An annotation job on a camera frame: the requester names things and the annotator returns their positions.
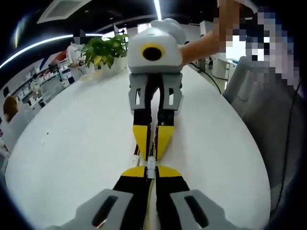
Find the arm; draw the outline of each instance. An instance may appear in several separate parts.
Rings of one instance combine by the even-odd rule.
[[[76,68],[76,67],[77,67],[77,64],[72,63],[72,64],[70,64],[68,67],[69,67],[69,68]]]
[[[189,43],[181,48],[182,64],[186,65],[197,59],[218,52],[225,52],[226,41],[232,41],[232,30],[238,27],[240,4],[234,0],[221,0],[218,22],[213,22],[213,30],[201,40]]]

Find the cable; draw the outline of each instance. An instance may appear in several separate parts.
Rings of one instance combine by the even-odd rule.
[[[299,90],[299,87],[301,86],[301,82],[299,82],[297,89],[293,95],[292,98],[292,103],[291,103],[291,107],[290,107],[290,111],[289,111],[289,118],[288,118],[288,124],[287,124],[287,133],[286,133],[286,145],[285,145],[285,152],[284,152],[284,156],[283,156],[283,175],[282,175],[282,186],[279,192],[279,196],[278,196],[278,201],[277,201],[277,205],[275,207],[275,210],[277,210],[277,207],[282,199],[282,194],[283,194],[283,187],[284,187],[284,181],[286,178],[286,171],[287,171],[287,163],[288,163],[288,149],[289,149],[289,139],[290,139],[290,128],[291,128],[291,119],[292,119],[292,111],[293,111],[293,107],[294,107],[294,102]]]
[[[225,78],[218,78],[218,77],[216,77],[216,76],[215,76],[215,78],[216,78],[216,79],[220,79],[220,80],[224,80],[224,81],[228,81],[228,79],[225,79]]]
[[[199,71],[201,71],[201,72],[207,74],[207,76],[214,82],[214,84],[215,84],[215,86],[217,87],[217,89],[219,90],[220,94],[222,94],[222,91],[221,91],[220,87],[216,84],[215,80],[213,80],[213,78],[212,78],[208,73],[206,73],[205,71],[201,70],[201,69],[200,69],[197,65],[195,65],[194,63],[191,62],[190,64],[193,65],[194,67],[196,67]]]

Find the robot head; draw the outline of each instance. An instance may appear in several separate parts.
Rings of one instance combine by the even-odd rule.
[[[129,40],[128,66],[132,73],[178,73],[182,55],[178,45],[186,35],[173,19],[153,21],[152,27]]]

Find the yellow robot part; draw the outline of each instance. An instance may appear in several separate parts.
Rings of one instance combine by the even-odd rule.
[[[136,143],[144,160],[146,160],[146,146],[147,146],[147,131],[148,126],[134,125],[133,128]]]
[[[126,170],[125,172],[123,172],[122,176],[144,177],[144,173],[145,173],[145,166],[138,166]]]
[[[157,156],[156,159],[160,160],[165,153],[167,145],[174,134],[174,126],[158,126],[158,143],[157,143]]]
[[[167,166],[159,165],[159,177],[177,177],[181,176],[180,172]]]

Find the table surface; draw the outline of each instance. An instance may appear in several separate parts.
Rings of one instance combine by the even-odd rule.
[[[177,169],[190,189],[200,189],[222,206],[232,223],[263,227],[270,215],[270,186],[256,143],[210,83],[190,67],[182,73],[182,109],[160,163]],[[69,221],[78,206],[113,188],[132,167],[135,139],[128,91],[127,70],[101,81],[78,81],[22,133],[5,177],[13,200],[35,227]],[[156,93],[153,117],[158,98]],[[156,229],[154,201],[153,189],[151,225]]]

